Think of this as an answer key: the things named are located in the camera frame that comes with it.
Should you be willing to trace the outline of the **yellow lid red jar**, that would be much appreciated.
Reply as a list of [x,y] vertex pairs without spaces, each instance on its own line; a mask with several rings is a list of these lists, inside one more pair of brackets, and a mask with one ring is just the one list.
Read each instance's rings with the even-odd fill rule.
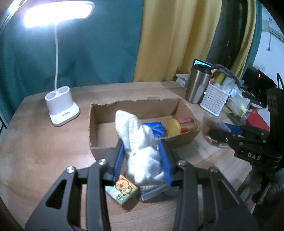
[[177,136],[197,129],[196,122],[191,118],[170,119],[166,127],[168,136]]

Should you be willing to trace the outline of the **cartoon capybara tissue pack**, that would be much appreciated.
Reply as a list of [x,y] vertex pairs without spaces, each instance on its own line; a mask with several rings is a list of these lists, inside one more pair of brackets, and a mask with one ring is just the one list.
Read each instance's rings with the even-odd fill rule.
[[138,187],[123,175],[114,186],[105,186],[105,191],[120,205],[125,204],[137,190]]

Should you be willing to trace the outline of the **blue tissue pack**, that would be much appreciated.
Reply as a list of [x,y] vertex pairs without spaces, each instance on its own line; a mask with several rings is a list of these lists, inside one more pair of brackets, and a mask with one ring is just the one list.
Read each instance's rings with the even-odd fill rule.
[[160,122],[142,123],[145,134],[149,138],[166,138],[166,131]]

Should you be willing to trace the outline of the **red box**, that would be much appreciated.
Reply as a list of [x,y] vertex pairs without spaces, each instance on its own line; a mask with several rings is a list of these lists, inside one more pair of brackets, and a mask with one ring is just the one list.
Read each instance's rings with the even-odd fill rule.
[[246,124],[253,126],[255,128],[260,128],[262,130],[270,131],[269,125],[265,120],[260,116],[256,109],[253,109],[252,112],[246,118]]

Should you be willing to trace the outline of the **white perforated plastic basket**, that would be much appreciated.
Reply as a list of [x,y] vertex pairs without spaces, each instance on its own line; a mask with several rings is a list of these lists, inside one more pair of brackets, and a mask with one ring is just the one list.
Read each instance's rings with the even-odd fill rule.
[[228,94],[209,83],[206,91],[204,92],[200,107],[214,116],[219,116],[222,108],[228,100],[228,97]]

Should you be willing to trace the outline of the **yellow green sponge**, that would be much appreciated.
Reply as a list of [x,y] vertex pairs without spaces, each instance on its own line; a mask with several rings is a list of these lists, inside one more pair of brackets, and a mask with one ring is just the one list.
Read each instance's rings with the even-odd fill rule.
[[219,72],[215,76],[215,83],[221,85],[225,77],[226,77],[226,75],[224,73]]

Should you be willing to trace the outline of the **stainless steel tumbler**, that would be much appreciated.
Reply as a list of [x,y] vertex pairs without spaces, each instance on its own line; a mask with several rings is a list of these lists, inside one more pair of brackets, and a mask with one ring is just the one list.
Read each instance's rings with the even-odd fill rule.
[[195,64],[191,68],[185,98],[188,102],[198,104],[211,79],[211,70],[207,65]]

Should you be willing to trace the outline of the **smartphone with lit screen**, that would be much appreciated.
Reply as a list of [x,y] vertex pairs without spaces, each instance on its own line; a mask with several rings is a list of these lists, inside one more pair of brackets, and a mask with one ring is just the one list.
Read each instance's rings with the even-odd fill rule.
[[209,73],[212,70],[214,70],[214,71],[217,70],[216,68],[213,68],[212,64],[205,62],[205,61],[202,61],[200,59],[194,59],[193,60],[192,69],[196,69],[196,70],[199,70],[199,71],[202,71],[202,72],[205,72],[205,73]]

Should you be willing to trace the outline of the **white desk lamp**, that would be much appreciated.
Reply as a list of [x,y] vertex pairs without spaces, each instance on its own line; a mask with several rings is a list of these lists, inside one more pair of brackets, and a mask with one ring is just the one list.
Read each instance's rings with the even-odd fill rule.
[[55,127],[60,127],[75,119],[80,114],[78,105],[74,102],[70,87],[58,87],[59,43],[57,25],[60,22],[88,18],[95,8],[91,1],[59,1],[34,6],[24,15],[24,26],[33,28],[39,26],[54,26],[55,41],[55,78],[54,90],[45,95],[49,117]]

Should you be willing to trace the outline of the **yellow curtain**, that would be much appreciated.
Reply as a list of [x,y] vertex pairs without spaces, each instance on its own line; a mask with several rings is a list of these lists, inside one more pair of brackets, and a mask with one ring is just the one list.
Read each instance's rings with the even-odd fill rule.
[[222,1],[145,1],[135,82],[171,81],[209,53]]

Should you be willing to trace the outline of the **teal curtain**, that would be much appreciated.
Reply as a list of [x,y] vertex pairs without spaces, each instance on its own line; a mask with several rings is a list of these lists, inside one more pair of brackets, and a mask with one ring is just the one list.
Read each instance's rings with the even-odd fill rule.
[[1,113],[9,122],[26,96],[55,86],[132,82],[143,1],[95,1],[86,19],[26,28],[26,1],[1,26]]

